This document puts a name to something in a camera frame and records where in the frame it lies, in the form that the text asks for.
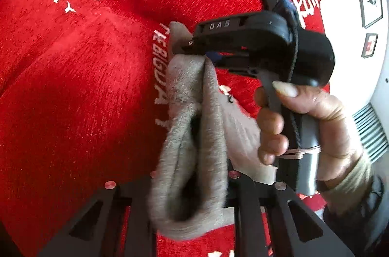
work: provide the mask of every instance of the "black jacket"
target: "black jacket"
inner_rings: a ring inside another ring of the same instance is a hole
[[[389,256],[389,191],[379,176],[356,208],[341,217],[325,208],[323,217],[355,257]]]

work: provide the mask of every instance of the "triangular cutout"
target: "triangular cutout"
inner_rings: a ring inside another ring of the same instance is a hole
[[[97,201],[72,228],[69,235],[84,241],[90,241],[93,238],[93,233],[102,207],[103,201]]]
[[[312,220],[312,218],[294,201],[289,202],[293,222],[297,229],[297,234],[303,243],[323,236],[323,230]]]

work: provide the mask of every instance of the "white wall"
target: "white wall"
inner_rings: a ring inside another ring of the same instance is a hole
[[[382,123],[386,137],[389,137],[389,83],[385,81],[386,78],[389,79],[389,35],[388,43],[386,45],[384,64],[382,66],[380,77],[378,78],[377,86],[371,98],[371,104]]]
[[[387,0],[382,0],[384,18],[368,29],[362,27],[359,0],[322,0],[320,4],[336,61],[329,82],[331,94],[355,113],[370,101],[381,72],[388,37]],[[374,56],[364,59],[366,33],[377,33],[378,40]]]

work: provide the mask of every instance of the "small framed picture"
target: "small framed picture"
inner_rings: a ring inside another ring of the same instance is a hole
[[[362,56],[363,58],[370,58],[374,55],[375,45],[377,44],[378,34],[367,33],[365,44],[363,46]]]
[[[362,26],[369,28],[383,18],[381,0],[362,0]]]

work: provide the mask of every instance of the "air vent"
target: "air vent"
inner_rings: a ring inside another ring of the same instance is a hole
[[[362,145],[367,150],[373,163],[389,150],[388,140],[382,124],[370,103],[354,114],[353,118],[357,125]]]

